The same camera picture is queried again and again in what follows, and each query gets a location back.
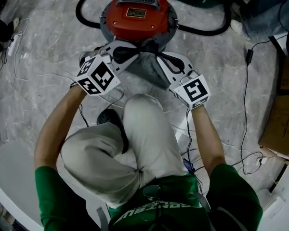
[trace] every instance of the wrist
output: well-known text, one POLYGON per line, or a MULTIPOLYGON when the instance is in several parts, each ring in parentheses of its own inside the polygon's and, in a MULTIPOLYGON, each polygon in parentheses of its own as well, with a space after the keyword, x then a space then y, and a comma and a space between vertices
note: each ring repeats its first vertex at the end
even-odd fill
POLYGON ((202 113, 202 112, 206 112, 206 108, 204 107, 204 105, 200 105, 195 109, 192 109, 192 114, 197 114, 197 113, 202 113))
POLYGON ((70 93, 75 95, 76 97, 82 97, 85 98, 87 93, 79 86, 79 85, 74 85, 70 90, 70 93))

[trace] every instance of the gray floor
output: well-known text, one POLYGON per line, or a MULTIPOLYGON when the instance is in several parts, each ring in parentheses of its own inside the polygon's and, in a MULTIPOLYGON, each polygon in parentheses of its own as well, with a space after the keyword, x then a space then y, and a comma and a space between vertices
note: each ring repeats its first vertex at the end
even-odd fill
MULTIPOLYGON (((78 59, 82 51, 93 50, 105 44, 100 30, 82 25, 75 17, 75 7, 79 0, 8 0, 2 12, 2 20, 10 22, 15 17, 29 18, 26 33, 22 36, 16 56, 17 77, 29 79, 35 75, 56 73, 73 78, 79 70, 78 59)), ((98 21, 102 9, 111 0, 88 0, 83 13, 87 18, 98 21)), ((193 8, 177 1, 169 0, 176 9, 180 23, 200 29, 214 29, 223 22, 223 10, 216 7, 209 10, 193 8)), ((24 30, 26 21, 17 31, 24 30)), ((178 31, 167 48, 187 55, 195 67, 203 74, 211 90, 211 98, 206 104, 208 113, 218 130, 222 141, 240 147, 244 132, 243 92, 246 80, 244 54, 253 46, 230 28, 215 37, 203 37, 178 31)), ((0 77, 0 137, 5 143, 23 140, 33 153, 38 133, 47 116, 67 92, 71 81, 55 76, 37 77, 32 81, 14 77, 14 57, 8 57, 0 77)), ((249 66, 249 84, 246 95, 248 129, 243 149, 249 152, 259 150, 258 140, 262 133, 276 86, 277 55, 272 44, 257 46, 252 64, 249 66)), ((148 93, 157 97, 164 107, 171 124, 186 129, 186 107, 169 92, 152 86, 131 74, 120 75, 120 88, 125 92, 123 99, 136 93, 148 93)), ((118 98, 113 91, 106 98, 118 98)), ((98 114, 108 105, 99 97, 86 97, 83 113, 90 125, 94 125, 98 114)), ((77 113, 70 134, 85 126, 77 113)), ((186 131, 177 129, 176 137, 182 153, 186 151, 188 137, 186 131)), ((197 146, 193 141, 192 148, 197 146)), ((233 164, 240 160, 240 151, 224 145, 226 160, 233 164)), ((199 157, 191 152, 192 161, 199 157)), ((250 156, 245 160, 247 172, 257 169, 250 156)), ((120 158, 132 164, 129 155, 120 158)), ((202 166, 198 161, 195 168, 202 166)), ((268 173, 275 177, 281 164, 274 158, 254 174, 243 176, 257 191, 272 185, 268 173)), ((239 170, 242 164, 236 165, 239 170)), ((204 183, 204 193, 208 190, 209 179, 201 169, 198 177, 204 183)))

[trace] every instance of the white cable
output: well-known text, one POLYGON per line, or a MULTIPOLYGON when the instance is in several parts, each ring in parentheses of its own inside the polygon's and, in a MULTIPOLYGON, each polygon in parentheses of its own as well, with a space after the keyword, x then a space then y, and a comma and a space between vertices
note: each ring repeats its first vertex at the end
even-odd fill
MULTIPOLYGON (((179 105, 178 107, 175 107, 174 109, 178 109, 178 108, 180 108, 182 106, 185 106, 185 104, 183 103, 183 104, 179 105)), ((164 114, 170 113, 172 111, 173 111, 173 109, 172 110, 168 110, 168 111, 164 111, 164 114)))
POLYGON ((115 102, 119 101, 121 98, 120 98, 120 99, 117 99, 117 100, 115 100, 115 101, 113 101, 113 102, 111 102, 111 101, 107 100, 106 98, 103 98, 102 96, 99 96, 99 97, 100 97, 101 99, 103 99, 104 101, 106 101, 107 103, 109 103, 110 105, 113 105, 113 106, 115 106, 115 107, 118 107, 118 108, 123 109, 122 106, 117 105, 117 104, 114 104, 115 102))
POLYGON ((267 173, 267 175, 270 177, 270 179, 277 185, 276 181, 273 180, 273 177, 271 177, 271 175, 269 174, 268 170, 266 169, 266 167, 264 165, 262 165, 265 169, 265 172, 267 173))
POLYGON ((69 78, 69 77, 57 75, 57 74, 54 74, 54 73, 47 73, 47 74, 43 74, 43 75, 36 75, 36 76, 33 76, 33 77, 30 78, 30 79, 19 78, 19 77, 16 76, 16 56, 17 56, 17 52, 18 52, 18 49, 19 49, 19 46, 20 46, 21 37, 22 37, 22 35, 26 32, 26 30, 27 30, 27 28, 28 28, 28 24, 29 24, 29 18, 23 19, 23 20, 21 20, 21 21, 24 21, 24 20, 28 20, 28 23, 27 23, 27 26, 26 26, 25 30, 24 30, 23 32, 20 31, 20 32, 18 32, 18 33, 13 34, 13 35, 20 35, 20 39, 19 39, 19 42, 18 42, 18 45, 17 45, 17 49, 16 49, 16 51, 15 51, 15 56, 14 56, 14 77, 15 77, 16 79, 23 80, 23 81, 31 81, 31 80, 35 79, 36 77, 42 77, 42 76, 52 75, 52 76, 57 76, 57 77, 61 77, 61 78, 64 78, 64 79, 69 79, 69 80, 71 80, 71 81, 74 81, 73 79, 71 79, 71 78, 69 78))
MULTIPOLYGON (((177 128, 177 129, 180 129, 180 130, 184 130, 184 131, 188 131, 187 129, 183 129, 183 128, 179 128, 179 127, 177 127, 177 126, 175 126, 175 125, 172 125, 173 127, 175 127, 175 128, 177 128)), ((238 148, 236 148, 234 145, 231 145, 231 144, 226 144, 226 143, 224 143, 224 142, 222 142, 222 144, 223 145, 226 145, 226 146, 230 146, 230 147, 232 147, 232 148, 235 148, 237 151, 241 151, 240 149, 238 149, 238 148)), ((252 154, 252 152, 250 152, 250 151, 247 151, 247 150, 242 150, 243 152, 247 152, 247 153, 249 153, 249 154, 252 154)))

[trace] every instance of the green t-shirt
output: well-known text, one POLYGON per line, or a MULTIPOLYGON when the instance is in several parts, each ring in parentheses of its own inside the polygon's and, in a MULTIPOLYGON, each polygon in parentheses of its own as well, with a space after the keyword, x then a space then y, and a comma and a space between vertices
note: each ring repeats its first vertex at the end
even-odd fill
MULTIPOLYGON (((41 222, 47 231, 100 230, 86 210, 86 202, 76 195, 59 174, 50 167, 35 171, 36 187, 41 210, 41 222)), ((199 207, 193 194, 198 192, 197 179, 192 175, 155 179, 149 185, 161 187, 159 203, 151 202, 140 189, 123 206, 109 209, 110 231, 147 231, 155 224, 165 230, 240 230, 222 207, 239 220, 249 231, 257 230, 263 214, 251 186, 229 165, 220 164, 212 171, 207 200, 211 212, 199 207)))

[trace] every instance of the white surface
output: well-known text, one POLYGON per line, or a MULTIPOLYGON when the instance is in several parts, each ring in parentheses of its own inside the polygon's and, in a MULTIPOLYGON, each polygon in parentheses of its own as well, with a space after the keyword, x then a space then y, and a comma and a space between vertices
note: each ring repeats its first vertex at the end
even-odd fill
POLYGON ((289 231, 289 166, 272 194, 278 194, 286 203, 273 215, 273 218, 271 218, 272 212, 265 211, 258 231, 289 231))
MULTIPOLYGON (((71 189, 86 200, 87 211, 97 225, 100 225, 100 221, 96 209, 100 206, 110 220, 104 202, 69 182, 67 184, 71 189)), ((12 141, 0 147, 0 202, 28 230, 43 230, 34 180, 33 155, 23 142, 12 141)))
MULTIPOLYGON (((280 38, 284 35, 287 35, 287 34, 288 33, 278 34, 278 35, 275 35, 274 38, 278 39, 278 38, 280 38)), ((280 38, 277 42, 280 45, 281 49, 284 51, 285 55, 288 56, 288 51, 286 48, 287 37, 280 38)))

